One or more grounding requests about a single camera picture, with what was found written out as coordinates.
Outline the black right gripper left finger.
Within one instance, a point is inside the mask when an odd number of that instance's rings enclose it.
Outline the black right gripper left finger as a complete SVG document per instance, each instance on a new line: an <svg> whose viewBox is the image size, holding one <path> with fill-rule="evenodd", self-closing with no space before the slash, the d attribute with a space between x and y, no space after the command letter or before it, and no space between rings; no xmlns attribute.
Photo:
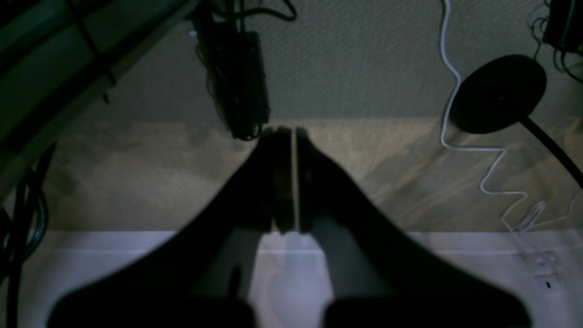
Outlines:
<svg viewBox="0 0 583 328"><path fill-rule="evenodd" d="M50 328L254 328L246 300L257 247L293 219L291 136L267 129L248 159L183 229L53 307Z"/></svg>

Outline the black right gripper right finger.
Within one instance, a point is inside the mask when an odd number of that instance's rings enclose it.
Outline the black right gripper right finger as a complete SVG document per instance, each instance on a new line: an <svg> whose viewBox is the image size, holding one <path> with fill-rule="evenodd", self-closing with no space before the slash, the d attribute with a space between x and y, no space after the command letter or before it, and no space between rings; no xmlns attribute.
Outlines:
<svg viewBox="0 0 583 328"><path fill-rule="evenodd" d="M511 293L419 245L296 129L300 227L327 260L325 328L530 328Z"/></svg>

